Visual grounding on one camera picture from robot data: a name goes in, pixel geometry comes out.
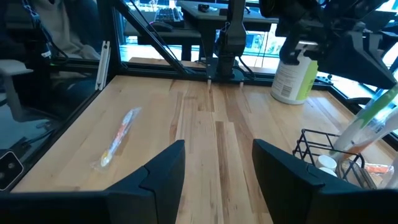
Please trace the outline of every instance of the bottle label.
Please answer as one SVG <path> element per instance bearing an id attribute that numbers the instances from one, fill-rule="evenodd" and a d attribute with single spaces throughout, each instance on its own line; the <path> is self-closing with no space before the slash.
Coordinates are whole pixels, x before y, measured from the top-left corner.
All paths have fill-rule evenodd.
<path id="1" fill-rule="evenodd" d="M 304 100 L 307 98 L 317 75 L 317 62 L 299 56 L 298 65 L 286 65 L 279 62 L 272 83 L 272 92 L 288 100 Z"/>

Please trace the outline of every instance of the desk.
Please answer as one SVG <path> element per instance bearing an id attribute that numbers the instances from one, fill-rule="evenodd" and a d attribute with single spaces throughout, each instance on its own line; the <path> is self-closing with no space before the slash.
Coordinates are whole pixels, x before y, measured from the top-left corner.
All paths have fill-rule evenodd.
<path id="1" fill-rule="evenodd" d="M 142 15 L 148 22 L 152 22 L 155 17 L 156 12 L 141 12 Z M 137 11 L 133 11 L 133 14 L 138 18 L 138 20 L 142 24 L 146 24 L 145 20 L 138 14 Z M 172 45 L 181 45 L 182 53 L 181 59 L 186 61 L 191 61 L 191 51 L 192 45 L 201 46 L 201 35 L 195 30 L 188 22 L 185 22 L 184 28 L 175 28 L 172 32 L 158 32 L 162 37 L 166 44 Z M 134 28 L 129 22 L 126 22 L 126 26 L 124 28 L 125 36 L 137 36 L 138 44 L 149 45 L 149 41 L 147 39 L 143 39 L 140 33 Z"/>
<path id="2" fill-rule="evenodd" d="M 353 115 L 328 92 L 303 105 L 273 99 L 271 88 L 116 76 L 13 192 L 102 190 L 185 139 L 186 171 L 177 223 L 272 223 L 251 159 L 253 138 L 291 153 L 302 128 L 337 133 Z M 126 112 L 142 107 L 107 173 L 90 163 L 109 146 Z M 388 163 L 379 141 L 364 153 Z"/>
<path id="3" fill-rule="evenodd" d="M 225 26 L 226 16 L 220 16 L 219 9 L 227 9 L 227 4 L 203 3 L 192 1 L 178 1 L 181 6 L 184 19 L 189 21 L 200 32 L 204 43 L 204 54 L 207 57 L 213 56 L 214 44 L 216 40 L 216 30 Z M 198 4 L 208 4 L 210 7 L 217 8 L 217 11 L 209 12 L 198 11 Z M 272 23 L 278 23 L 276 18 L 265 18 L 255 11 L 250 14 L 244 12 L 243 25 L 246 30 L 268 32 Z"/>

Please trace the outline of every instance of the wooden table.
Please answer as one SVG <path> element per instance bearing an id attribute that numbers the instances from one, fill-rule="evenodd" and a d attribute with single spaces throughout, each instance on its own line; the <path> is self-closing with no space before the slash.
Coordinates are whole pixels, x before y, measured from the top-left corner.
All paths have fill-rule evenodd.
<path id="1" fill-rule="evenodd" d="M 102 190 L 185 139 L 186 171 L 177 223 L 272 223 L 254 173 L 251 146 L 261 138 L 291 152 L 302 128 L 337 133 L 353 115 L 328 92 L 298 106 L 270 88 L 117 76 L 20 181 L 13 192 Z M 90 164 L 113 140 L 126 112 L 142 110 L 107 172 Z M 369 162 L 391 163 L 379 141 Z"/>

